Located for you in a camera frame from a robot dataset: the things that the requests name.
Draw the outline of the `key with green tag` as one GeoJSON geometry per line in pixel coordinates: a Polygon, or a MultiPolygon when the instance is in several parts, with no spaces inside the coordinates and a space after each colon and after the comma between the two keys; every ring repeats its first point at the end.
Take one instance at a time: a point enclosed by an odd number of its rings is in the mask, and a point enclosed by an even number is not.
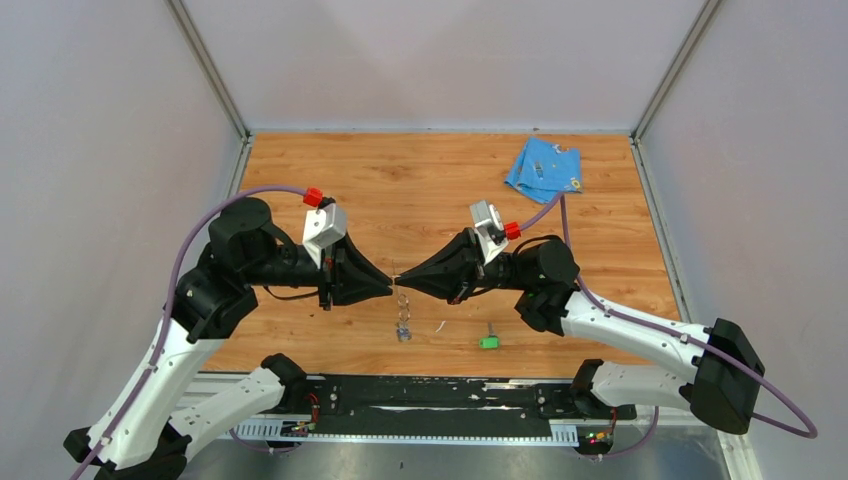
{"type": "Polygon", "coordinates": [[[495,350],[500,347],[500,339],[496,335],[493,323],[487,324],[487,335],[480,338],[478,345],[484,350],[495,350]]]}

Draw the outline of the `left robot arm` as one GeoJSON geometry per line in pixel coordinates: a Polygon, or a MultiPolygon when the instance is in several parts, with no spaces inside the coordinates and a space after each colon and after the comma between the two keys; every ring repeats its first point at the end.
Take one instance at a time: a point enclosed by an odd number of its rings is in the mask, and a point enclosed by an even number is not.
{"type": "Polygon", "coordinates": [[[303,288],[322,309],[388,296],[390,278],[354,246],[343,211],[317,192],[295,242],[269,205],[239,196],[206,215],[209,240],[196,266],[175,267],[156,335],[121,394],[94,425],[71,431],[64,448],[101,479],[175,479],[213,440],[255,414],[320,403],[306,373],[283,354],[266,357],[235,386],[200,403],[177,404],[197,372],[258,305],[261,287],[303,288]]]}

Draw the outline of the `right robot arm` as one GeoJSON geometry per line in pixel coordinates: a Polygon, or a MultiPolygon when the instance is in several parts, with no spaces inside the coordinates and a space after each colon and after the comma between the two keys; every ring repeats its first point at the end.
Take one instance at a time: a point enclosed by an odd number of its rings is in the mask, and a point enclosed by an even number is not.
{"type": "Polygon", "coordinates": [[[764,366],[743,329],[664,319],[604,300],[581,284],[570,247],[556,235],[507,252],[467,228],[439,252],[396,277],[397,285],[449,304],[493,290],[515,290],[514,308],[532,330],[589,339],[645,359],[627,367],[581,364],[571,403],[584,417],[623,405],[687,410],[729,434],[748,432],[764,366]]]}

